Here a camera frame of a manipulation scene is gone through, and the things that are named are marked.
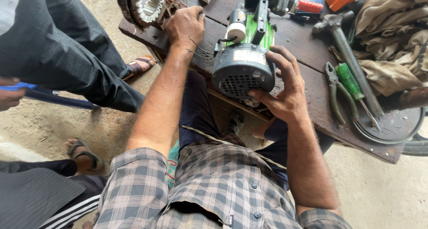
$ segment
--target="plaid shirt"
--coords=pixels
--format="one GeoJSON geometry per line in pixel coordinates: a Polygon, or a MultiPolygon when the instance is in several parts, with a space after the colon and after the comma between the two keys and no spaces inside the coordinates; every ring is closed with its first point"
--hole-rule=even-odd
{"type": "Polygon", "coordinates": [[[111,162],[94,229],[331,228],[350,229],[323,209],[296,211],[275,173],[237,136],[234,143],[206,139],[185,147],[168,191],[166,158],[150,148],[111,162]]]}

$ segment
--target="black trousers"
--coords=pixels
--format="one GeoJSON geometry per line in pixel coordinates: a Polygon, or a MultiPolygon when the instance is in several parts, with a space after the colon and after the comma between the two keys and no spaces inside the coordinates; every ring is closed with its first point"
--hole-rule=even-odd
{"type": "MultiPolygon", "coordinates": [[[[194,70],[189,71],[187,76],[179,124],[195,128],[211,136],[220,135],[208,100],[207,81],[194,70]]],[[[318,135],[321,150],[325,153],[334,143],[335,139],[318,130],[315,131],[318,135]]],[[[287,167],[287,123],[276,119],[266,130],[265,138],[275,142],[266,148],[258,150],[257,153],[287,167]]],[[[179,127],[180,149],[202,139],[206,139],[206,136],[193,130],[179,127]]],[[[287,170],[270,162],[267,163],[276,173],[276,177],[284,189],[289,190],[287,170]]]]}
{"type": "Polygon", "coordinates": [[[83,95],[94,104],[136,112],[144,96],[122,81],[132,73],[80,0],[19,0],[0,36],[0,76],[83,95]]]}
{"type": "Polygon", "coordinates": [[[108,177],[99,175],[74,175],[77,171],[73,160],[46,161],[46,162],[4,162],[0,161],[0,172],[17,173],[34,168],[46,168],[67,176],[70,180],[85,187],[83,193],[63,206],[54,215],[46,220],[40,229],[65,229],[84,215],[96,210],[101,193],[108,177]]]}

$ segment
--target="workbench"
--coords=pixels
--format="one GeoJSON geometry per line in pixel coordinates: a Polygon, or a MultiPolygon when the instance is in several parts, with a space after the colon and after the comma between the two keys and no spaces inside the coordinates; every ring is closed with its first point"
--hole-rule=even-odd
{"type": "MultiPolygon", "coordinates": [[[[211,0],[209,4],[200,0],[182,0],[187,6],[199,5],[204,7],[205,18],[205,35],[199,46],[206,51],[214,52],[214,47],[219,38],[224,37],[226,26],[228,24],[227,16],[236,8],[238,2],[244,0],[211,0]]],[[[324,13],[329,13],[324,5],[324,13]]],[[[320,35],[312,34],[314,22],[296,22],[291,20],[289,15],[284,17],[270,14],[270,23],[276,24],[278,31],[275,34],[275,45],[286,47],[299,62],[300,72],[305,81],[305,92],[309,116],[312,119],[314,127],[329,136],[334,137],[342,144],[360,149],[370,155],[376,156],[389,163],[397,163],[403,152],[404,143],[400,144],[379,144],[364,137],[349,119],[346,103],[339,103],[341,113],[344,115],[346,124],[339,126],[336,119],[332,116],[329,105],[328,87],[323,70],[326,62],[333,66],[337,65],[337,60],[328,47],[333,44],[333,39],[328,33],[320,35]]],[[[150,27],[146,33],[140,33],[135,26],[126,19],[123,19],[119,29],[125,35],[134,38],[145,44],[162,63],[168,54],[169,42],[165,31],[150,27]]],[[[212,54],[204,53],[197,50],[199,54],[206,58],[212,57],[212,54]]],[[[214,65],[214,59],[202,59],[193,56],[191,67],[206,76],[211,77],[211,68],[214,65]]],[[[284,84],[281,79],[276,78],[275,88],[271,91],[272,95],[278,94],[283,90],[284,84]]],[[[264,121],[272,118],[269,111],[258,113],[256,109],[241,105],[218,93],[212,85],[209,86],[209,92],[222,100],[227,101],[245,111],[259,117],[264,121]]],[[[367,116],[364,110],[360,111],[360,117],[367,116]]],[[[420,109],[406,109],[403,111],[388,112],[383,118],[387,123],[383,123],[383,133],[389,135],[402,136],[412,131],[419,118],[420,109]]]]}

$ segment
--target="black wire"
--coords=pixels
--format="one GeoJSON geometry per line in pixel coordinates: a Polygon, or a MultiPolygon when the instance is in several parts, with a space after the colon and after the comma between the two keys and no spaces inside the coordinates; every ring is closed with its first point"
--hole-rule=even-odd
{"type": "Polygon", "coordinates": [[[220,42],[232,42],[232,41],[235,41],[237,38],[238,38],[238,36],[234,36],[232,38],[220,38],[217,41],[217,43],[220,43],[220,42]]]}
{"type": "Polygon", "coordinates": [[[215,57],[211,57],[211,58],[204,58],[204,57],[200,56],[199,54],[197,54],[196,52],[191,51],[190,49],[188,49],[188,51],[189,51],[189,52],[192,52],[192,53],[194,53],[194,54],[196,54],[198,57],[203,58],[203,59],[212,59],[212,58],[215,58],[215,57]]]}
{"type": "Polygon", "coordinates": [[[199,47],[197,44],[196,44],[196,42],[195,41],[193,41],[193,39],[192,38],[190,38],[190,40],[192,40],[192,42],[201,50],[201,51],[203,51],[203,52],[206,52],[206,53],[208,53],[208,54],[213,54],[212,52],[208,52],[208,51],[205,51],[205,50],[203,50],[203,49],[201,49],[201,47],[199,47]]]}

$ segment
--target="forearm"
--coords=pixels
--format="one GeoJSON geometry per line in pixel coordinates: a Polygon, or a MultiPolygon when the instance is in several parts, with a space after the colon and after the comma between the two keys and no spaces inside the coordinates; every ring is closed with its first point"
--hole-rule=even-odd
{"type": "Polygon", "coordinates": [[[298,215],[311,208],[339,214],[339,200],[307,111],[288,123],[287,175],[298,215]]]}
{"type": "Polygon", "coordinates": [[[172,46],[167,62],[153,83],[132,128],[126,151],[150,147],[168,157],[180,118],[181,101],[192,53],[172,46]]]}

